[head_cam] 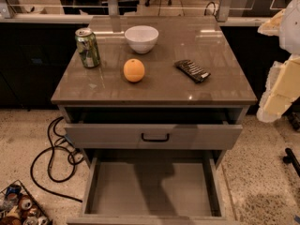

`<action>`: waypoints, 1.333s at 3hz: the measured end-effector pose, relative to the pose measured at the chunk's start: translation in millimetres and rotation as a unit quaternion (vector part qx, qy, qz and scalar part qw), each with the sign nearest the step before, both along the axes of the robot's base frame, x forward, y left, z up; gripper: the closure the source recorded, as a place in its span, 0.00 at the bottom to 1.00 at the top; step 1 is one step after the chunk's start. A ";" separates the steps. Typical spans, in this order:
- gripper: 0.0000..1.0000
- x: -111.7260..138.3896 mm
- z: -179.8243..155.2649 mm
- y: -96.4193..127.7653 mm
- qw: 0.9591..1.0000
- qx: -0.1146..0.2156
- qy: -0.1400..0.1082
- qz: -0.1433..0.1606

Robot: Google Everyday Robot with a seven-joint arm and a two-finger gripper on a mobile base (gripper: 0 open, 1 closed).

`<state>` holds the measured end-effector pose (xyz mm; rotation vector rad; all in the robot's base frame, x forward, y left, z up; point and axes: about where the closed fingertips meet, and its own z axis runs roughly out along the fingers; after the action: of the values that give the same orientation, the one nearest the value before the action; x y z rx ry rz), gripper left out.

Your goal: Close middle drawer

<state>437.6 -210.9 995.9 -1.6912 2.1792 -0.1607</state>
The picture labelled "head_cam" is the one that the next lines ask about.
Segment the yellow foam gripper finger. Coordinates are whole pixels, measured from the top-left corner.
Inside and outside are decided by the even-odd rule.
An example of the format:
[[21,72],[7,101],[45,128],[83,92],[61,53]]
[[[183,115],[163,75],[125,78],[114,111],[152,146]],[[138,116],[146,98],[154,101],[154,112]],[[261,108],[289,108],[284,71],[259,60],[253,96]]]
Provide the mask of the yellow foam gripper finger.
[[258,33],[266,36],[278,36],[284,12],[285,10],[282,9],[267,22],[261,24],[258,28]]
[[257,111],[264,123],[279,119],[300,98],[300,57],[291,55],[284,63],[275,61],[269,70]]

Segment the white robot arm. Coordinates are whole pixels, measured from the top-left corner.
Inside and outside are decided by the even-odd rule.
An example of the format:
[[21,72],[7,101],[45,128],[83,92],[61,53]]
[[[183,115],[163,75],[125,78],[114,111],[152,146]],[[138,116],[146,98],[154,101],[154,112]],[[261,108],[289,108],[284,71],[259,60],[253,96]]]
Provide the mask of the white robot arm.
[[258,32],[278,36],[279,47],[290,54],[285,62],[275,61],[271,66],[256,113],[260,121],[272,123],[300,98],[300,0],[292,0]]

